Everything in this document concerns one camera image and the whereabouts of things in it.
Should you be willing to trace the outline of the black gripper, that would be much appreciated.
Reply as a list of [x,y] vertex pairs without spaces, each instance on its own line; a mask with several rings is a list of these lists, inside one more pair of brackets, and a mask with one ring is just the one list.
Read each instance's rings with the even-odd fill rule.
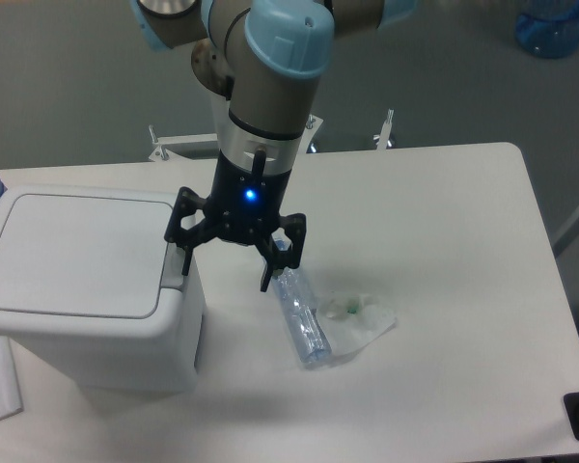
[[[176,196],[164,234],[168,244],[184,251],[181,274],[188,276],[193,250],[202,241],[198,225],[185,228],[182,220],[194,218],[204,211],[212,225],[219,225],[221,240],[241,245],[255,245],[260,239],[259,252],[265,265],[261,292],[267,292],[273,278],[286,269],[300,266],[306,238],[306,215],[294,213],[280,216],[280,207],[290,180],[290,171],[275,176],[254,176],[219,154],[213,183],[207,199],[182,186]],[[279,247],[273,236],[281,231],[289,243]]]

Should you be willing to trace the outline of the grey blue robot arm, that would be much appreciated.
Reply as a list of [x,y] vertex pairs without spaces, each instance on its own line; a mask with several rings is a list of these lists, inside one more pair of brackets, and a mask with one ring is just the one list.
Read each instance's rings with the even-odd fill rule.
[[193,45],[199,82],[221,101],[211,190],[182,187],[165,238],[186,254],[212,239],[258,250],[262,286],[299,266],[303,214],[280,208],[335,39],[413,13],[412,1],[134,1],[151,48]]

